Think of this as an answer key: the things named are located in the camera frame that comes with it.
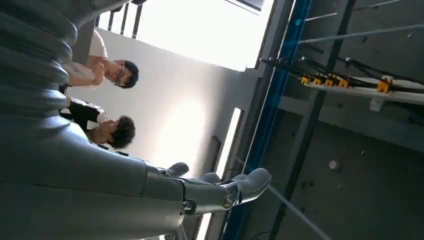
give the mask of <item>pipe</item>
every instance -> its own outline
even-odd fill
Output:
[[[360,7],[353,9],[353,12],[361,11],[361,10],[367,10],[367,9],[377,9],[380,6],[384,6],[384,5],[388,5],[388,4],[394,4],[394,3],[398,3],[398,2],[402,2],[402,1],[403,0],[391,0],[391,1],[385,1],[385,2],[380,2],[380,3],[376,3],[376,4],[371,4],[371,5],[367,5],[367,6],[360,6]],[[318,20],[318,19],[324,19],[324,18],[328,18],[328,17],[331,17],[331,16],[336,16],[336,15],[337,15],[337,12],[324,14],[324,15],[320,15],[320,16],[314,16],[314,17],[310,17],[310,18],[305,19],[305,22]]]
[[[240,164],[244,164],[244,162],[235,154],[232,155],[234,159]],[[275,189],[272,185],[268,186],[268,189],[271,191],[274,196],[276,196],[281,202],[283,202],[293,213],[298,216],[302,221],[308,225],[316,234],[318,234],[323,240],[332,240],[319,226],[313,223],[305,214],[303,214],[299,209],[297,209],[289,200],[287,200],[277,189]]]
[[[298,44],[313,44],[313,43],[319,43],[319,42],[324,42],[324,41],[354,39],[354,38],[367,37],[367,36],[372,36],[372,35],[389,34],[389,33],[404,32],[404,31],[421,31],[421,30],[424,30],[424,23],[415,24],[415,25],[408,25],[408,26],[392,27],[392,28],[387,28],[387,29],[379,29],[379,30],[372,30],[372,31],[349,33],[349,34],[344,34],[344,35],[312,38],[312,39],[299,41]]]

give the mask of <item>curly hair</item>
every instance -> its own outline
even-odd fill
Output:
[[[113,141],[107,143],[114,149],[124,149],[136,136],[136,126],[131,117],[125,115],[122,115],[117,122],[116,131],[112,133]]]

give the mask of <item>black top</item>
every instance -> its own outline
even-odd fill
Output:
[[[67,109],[70,113],[60,112],[60,116],[78,124],[84,132],[89,130],[87,129],[89,121],[98,122],[99,115],[104,113],[99,106],[75,98],[71,99]]]

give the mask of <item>black hair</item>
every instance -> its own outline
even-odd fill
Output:
[[[136,126],[131,117],[125,115],[120,116],[117,122],[116,131],[111,134],[113,141],[107,143],[114,149],[124,149],[133,141]]]
[[[132,61],[125,61],[125,68],[128,69],[132,74],[128,78],[128,81],[125,85],[118,85],[119,87],[123,89],[130,89],[134,87],[139,80],[139,68],[134,64]]]

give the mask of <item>light fixture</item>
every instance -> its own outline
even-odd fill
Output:
[[[229,156],[234,144],[234,138],[236,137],[236,133],[241,123],[242,110],[240,108],[235,108],[232,113],[231,122],[229,123],[228,132],[225,137],[225,142],[222,147],[221,156],[219,157],[216,174],[219,178],[222,179],[224,175],[224,171],[229,160]],[[196,240],[204,240],[208,231],[209,223],[211,221],[212,214],[207,213],[204,214],[200,226],[199,231],[197,233]]]

